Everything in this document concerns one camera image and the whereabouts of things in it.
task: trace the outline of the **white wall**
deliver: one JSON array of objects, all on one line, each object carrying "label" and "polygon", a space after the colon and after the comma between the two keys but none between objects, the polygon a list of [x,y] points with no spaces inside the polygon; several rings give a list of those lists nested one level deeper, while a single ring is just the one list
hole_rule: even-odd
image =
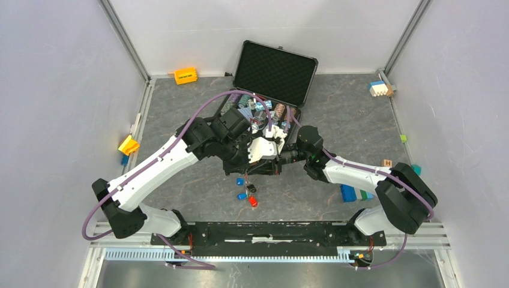
[{"label": "white wall", "polygon": [[111,0],[148,72],[235,71],[251,40],[318,59],[318,73],[372,72],[418,0]]},{"label": "white wall", "polygon": [[1,2],[0,287],[76,287],[143,85],[96,0]]},{"label": "white wall", "polygon": [[509,2],[433,1],[390,75],[465,287],[506,287]]}]

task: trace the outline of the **black object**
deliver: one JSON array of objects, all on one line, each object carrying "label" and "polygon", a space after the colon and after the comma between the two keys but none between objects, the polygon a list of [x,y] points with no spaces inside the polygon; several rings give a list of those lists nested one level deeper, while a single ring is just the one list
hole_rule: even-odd
[{"label": "black object", "polygon": [[[104,179],[97,179],[92,183],[92,190],[94,190],[97,201],[101,201],[109,194],[108,186],[108,182]],[[115,237],[117,239],[124,239],[138,232],[147,217],[139,207],[132,212],[127,212],[118,208],[118,206],[118,202],[114,202],[110,198],[101,205],[101,209],[108,219]]]},{"label": "black object", "polygon": [[233,85],[270,100],[303,107],[317,67],[316,58],[246,40]]},{"label": "black object", "polygon": [[[434,208],[438,203],[435,194],[408,164],[398,163],[392,168],[391,174],[415,190],[431,207]],[[399,230],[413,235],[428,216],[428,210],[407,189],[401,192],[401,188],[387,178],[378,182],[375,191],[389,222]]]},{"label": "black object", "polygon": [[[230,109],[220,118],[213,117],[209,120],[210,124],[200,117],[194,119],[182,136],[182,140],[187,144],[186,151],[192,152],[198,160],[217,156],[232,165],[248,165],[247,147],[237,148],[238,139],[251,126],[245,117],[239,111]],[[177,134],[182,132],[184,126],[185,124],[177,129]]]},{"label": "black object", "polygon": [[[193,256],[336,256],[338,246],[370,245],[369,237],[352,242],[347,226],[332,221],[195,222],[189,225],[189,231],[193,235]],[[258,242],[262,237],[272,243]],[[278,240],[292,242],[274,243]],[[189,245],[187,238],[169,241],[172,245]],[[386,246],[385,234],[373,237],[373,243]],[[152,236],[151,244],[164,245],[158,236]]]},{"label": "black object", "polygon": [[318,128],[302,126],[297,133],[297,147],[301,154],[305,154],[304,170],[314,180],[329,183],[324,174],[324,168],[329,157],[323,152],[324,139],[318,134]]},{"label": "black object", "polygon": [[[246,40],[242,45],[233,85],[235,89],[253,92],[271,100],[273,109],[277,104],[294,107],[297,111],[294,117],[299,120],[301,117],[299,107],[303,107],[306,102],[317,66],[318,60],[315,58],[284,51],[282,47],[274,48]],[[228,97],[225,97],[215,113],[216,116],[220,114],[227,100]],[[280,126],[285,121],[285,117],[286,109],[277,125]],[[289,124],[291,124],[291,128],[286,139],[291,138],[296,127],[295,123]],[[261,135],[262,132],[259,131],[251,136],[255,138]],[[248,168],[248,174],[278,175],[281,173],[281,165],[289,164],[285,163],[289,158],[291,155],[281,155],[276,160],[258,161],[255,166]],[[223,162],[223,170],[227,175],[246,171],[245,166],[231,165],[227,162]]]},{"label": "black object", "polygon": [[253,184],[249,184],[246,188],[250,193],[256,193],[256,187]]}]

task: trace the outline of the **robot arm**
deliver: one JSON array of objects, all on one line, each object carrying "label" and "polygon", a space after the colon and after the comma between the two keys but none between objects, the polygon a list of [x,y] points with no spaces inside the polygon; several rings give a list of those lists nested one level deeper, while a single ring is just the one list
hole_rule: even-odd
[{"label": "robot arm", "polygon": [[172,136],[162,148],[119,178],[109,182],[104,179],[95,181],[92,189],[99,201],[109,193],[118,192],[101,206],[115,237],[122,239],[136,232],[170,237],[179,231],[182,219],[176,213],[155,209],[141,202],[177,172],[205,157],[217,156],[227,165],[243,171],[262,158],[273,159],[281,151],[286,134],[273,127],[272,131],[263,131],[262,137],[259,133],[251,133],[248,130],[250,126],[236,109],[230,109],[221,117],[196,118],[167,154],[164,152],[175,143],[176,136]]},{"label": "robot arm", "polygon": [[400,187],[386,176],[355,169],[346,163],[394,174],[422,194],[430,205],[436,205],[435,195],[408,165],[399,163],[393,169],[375,167],[335,155],[342,164],[331,161],[324,153],[323,138],[318,135],[318,129],[311,126],[301,127],[296,144],[285,149],[286,134],[281,129],[273,127],[272,131],[266,129],[254,133],[249,127],[251,124],[236,109],[228,110],[221,117],[196,118],[170,153],[163,152],[176,141],[175,136],[125,175],[110,182],[95,181],[92,189],[99,201],[109,193],[119,191],[101,206],[115,237],[126,238],[138,231],[170,237],[179,231],[184,222],[182,217],[141,202],[174,174],[210,156],[223,160],[227,174],[277,175],[282,165],[305,160],[304,170],[315,180],[346,184],[376,194],[382,205],[357,212],[349,222],[354,240],[391,227],[413,234],[426,219],[427,209],[407,191],[399,191]]}]

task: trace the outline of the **small cube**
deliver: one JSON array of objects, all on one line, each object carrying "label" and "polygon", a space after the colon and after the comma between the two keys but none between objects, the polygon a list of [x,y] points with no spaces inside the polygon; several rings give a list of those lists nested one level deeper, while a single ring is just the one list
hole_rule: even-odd
[{"label": "small cube", "polygon": [[412,169],[414,170],[415,174],[421,176],[421,166],[412,164]]},{"label": "small cube", "polygon": [[384,159],[384,161],[382,162],[382,166],[384,166],[384,167],[392,167],[393,166],[393,162],[391,160]]},{"label": "small cube", "polygon": [[369,83],[369,92],[373,97],[387,95],[389,89],[384,81],[377,81]]}]

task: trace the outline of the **wooden block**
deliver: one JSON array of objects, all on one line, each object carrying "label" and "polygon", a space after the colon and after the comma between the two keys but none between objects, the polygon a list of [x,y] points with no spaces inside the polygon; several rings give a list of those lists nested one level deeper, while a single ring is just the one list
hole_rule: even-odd
[{"label": "wooden block", "polygon": [[384,159],[384,161],[382,162],[382,166],[384,166],[384,167],[392,167],[393,166],[393,162],[391,160]]},{"label": "wooden block", "polygon": [[387,96],[389,96],[389,97],[390,97],[390,96],[394,95],[394,90],[393,90],[393,88],[391,87],[391,85],[387,85],[387,89],[388,89],[388,91],[387,91]]}]

